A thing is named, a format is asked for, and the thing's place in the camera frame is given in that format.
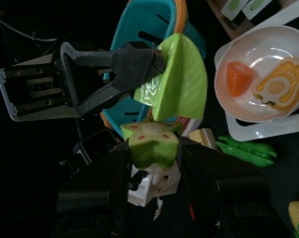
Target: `green vegetable toy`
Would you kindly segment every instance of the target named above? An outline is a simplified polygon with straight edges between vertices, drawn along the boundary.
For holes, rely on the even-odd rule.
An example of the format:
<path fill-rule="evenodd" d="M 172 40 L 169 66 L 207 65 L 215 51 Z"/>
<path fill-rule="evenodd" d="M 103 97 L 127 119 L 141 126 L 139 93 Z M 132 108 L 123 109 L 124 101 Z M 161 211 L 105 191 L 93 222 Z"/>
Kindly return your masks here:
<path fill-rule="evenodd" d="M 259 167 L 274 164 L 272 159 L 278 154 L 271 145 L 254 141 L 236 141 L 231 136 L 219 137 L 219 140 L 216 143 L 224 153 Z"/>

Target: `white plate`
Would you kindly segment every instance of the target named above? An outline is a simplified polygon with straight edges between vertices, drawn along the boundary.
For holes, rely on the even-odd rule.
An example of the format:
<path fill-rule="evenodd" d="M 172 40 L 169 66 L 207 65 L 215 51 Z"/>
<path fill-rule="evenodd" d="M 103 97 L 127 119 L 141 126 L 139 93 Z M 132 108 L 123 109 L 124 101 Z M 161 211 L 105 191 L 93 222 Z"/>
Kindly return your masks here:
<path fill-rule="evenodd" d="M 254 96 L 252 87 L 286 57 L 299 59 L 299 30 L 288 26 L 270 26 L 258 29 L 238 38 L 231 44 L 216 73 L 215 89 L 223 109 L 236 119 L 259 123 L 288 116 L 299 107 L 282 111 L 262 103 Z M 227 64 L 240 61 L 256 72 L 255 80 L 246 92 L 232 98 L 227 89 Z"/>

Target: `yellow toy food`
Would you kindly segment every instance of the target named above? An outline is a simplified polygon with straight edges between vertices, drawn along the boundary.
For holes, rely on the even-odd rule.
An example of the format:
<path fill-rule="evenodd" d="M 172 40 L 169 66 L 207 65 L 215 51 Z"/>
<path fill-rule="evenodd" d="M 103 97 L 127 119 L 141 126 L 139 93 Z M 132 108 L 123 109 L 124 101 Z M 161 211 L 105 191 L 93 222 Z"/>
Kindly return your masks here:
<path fill-rule="evenodd" d="M 284 58 L 255 84 L 254 94 L 263 104 L 290 110 L 299 102 L 299 59 Z"/>

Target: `yellow object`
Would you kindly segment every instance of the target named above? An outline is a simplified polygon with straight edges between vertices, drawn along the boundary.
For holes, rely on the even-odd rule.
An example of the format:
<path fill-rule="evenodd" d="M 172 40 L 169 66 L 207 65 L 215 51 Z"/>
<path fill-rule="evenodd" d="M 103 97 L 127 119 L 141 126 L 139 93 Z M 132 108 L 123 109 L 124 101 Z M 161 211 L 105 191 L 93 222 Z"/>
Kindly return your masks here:
<path fill-rule="evenodd" d="M 299 201 L 292 201 L 290 203 L 290 219 L 295 229 L 299 226 Z"/>
<path fill-rule="evenodd" d="M 217 144 L 216 144 L 216 140 L 215 140 L 215 137 L 213 137 L 213 133 L 212 133 L 212 130 L 209 128 L 203 128 L 203 129 L 192 131 L 188 134 L 188 137 L 193 141 L 199 142 L 203 146 L 205 146 L 211 149 L 215 149 L 215 150 L 219 149 Z"/>
<path fill-rule="evenodd" d="M 272 72 L 255 84 L 255 97 L 278 110 L 299 103 L 299 59 L 284 58 Z"/>

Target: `orange toy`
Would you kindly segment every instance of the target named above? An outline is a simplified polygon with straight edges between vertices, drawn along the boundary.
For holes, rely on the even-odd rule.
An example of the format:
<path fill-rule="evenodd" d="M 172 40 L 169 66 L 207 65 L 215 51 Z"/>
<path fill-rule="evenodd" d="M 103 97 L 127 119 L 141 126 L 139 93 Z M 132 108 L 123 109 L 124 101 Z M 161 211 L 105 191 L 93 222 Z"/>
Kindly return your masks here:
<path fill-rule="evenodd" d="M 227 88 L 235 98 L 243 94 L 255 77 L 254 69 L 242 62 L 234 61 L 227 65 Z"/>

